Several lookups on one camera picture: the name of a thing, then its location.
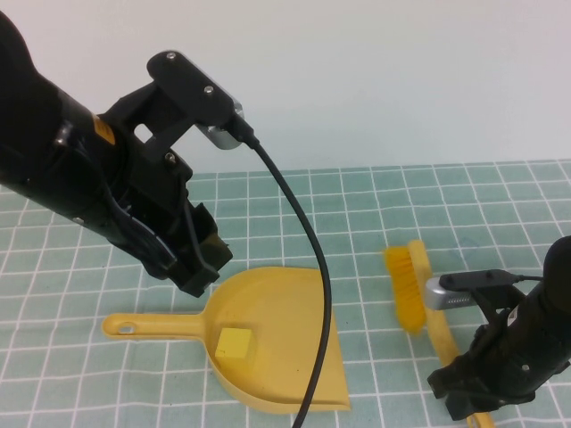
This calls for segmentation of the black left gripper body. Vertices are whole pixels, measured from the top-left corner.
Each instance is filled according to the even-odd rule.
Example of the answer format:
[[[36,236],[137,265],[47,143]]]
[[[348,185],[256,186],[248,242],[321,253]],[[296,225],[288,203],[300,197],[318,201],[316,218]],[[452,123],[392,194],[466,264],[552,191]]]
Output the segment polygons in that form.
[[[199,260],[186,182],[191,169],[173,152],[148,160],[131,131],[102,137],[94,117],[61,119],[57,129],[57,211],[170,276],[177,260]]]

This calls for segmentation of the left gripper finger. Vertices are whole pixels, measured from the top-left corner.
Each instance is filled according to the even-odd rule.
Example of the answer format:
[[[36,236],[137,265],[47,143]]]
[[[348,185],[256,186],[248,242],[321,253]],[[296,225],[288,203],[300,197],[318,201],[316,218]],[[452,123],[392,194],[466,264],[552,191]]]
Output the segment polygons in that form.
[[[220,238],[218,225],[202,203],[191,206],[190,215],[204,261],[220,271],[233,258],[233,254]]]
[[[199,260],[177,260],[170,267],[170,280],[181,292],[201,297],[205,290],[219,278],[219,271]]]

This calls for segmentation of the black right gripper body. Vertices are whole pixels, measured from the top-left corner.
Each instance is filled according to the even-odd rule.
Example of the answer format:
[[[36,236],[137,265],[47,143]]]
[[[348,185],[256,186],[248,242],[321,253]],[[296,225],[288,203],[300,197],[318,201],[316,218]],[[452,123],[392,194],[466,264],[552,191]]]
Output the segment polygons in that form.
[[[545,296],[526,296],[499,321],[499,336],[476,358],[489,392],[533,393],[563,371],[563,313]]]

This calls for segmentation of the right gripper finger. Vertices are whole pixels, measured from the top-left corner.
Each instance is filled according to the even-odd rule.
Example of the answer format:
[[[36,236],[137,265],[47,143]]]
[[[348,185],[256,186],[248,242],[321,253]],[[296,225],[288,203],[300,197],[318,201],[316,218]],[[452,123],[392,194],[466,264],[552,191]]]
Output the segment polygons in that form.
[[[464,391],[466,382],[473,376],[473,364],[468,354],[463,354],[448,366],[434,370],[428,378],[428,384],[437,399],[444,398],[452,391]]]
[[[525,404],[534,398],[534,389],[450,388],[446,391],[445,406],[451,420],[459,421],[476,413],[487,413],[509,405]]]

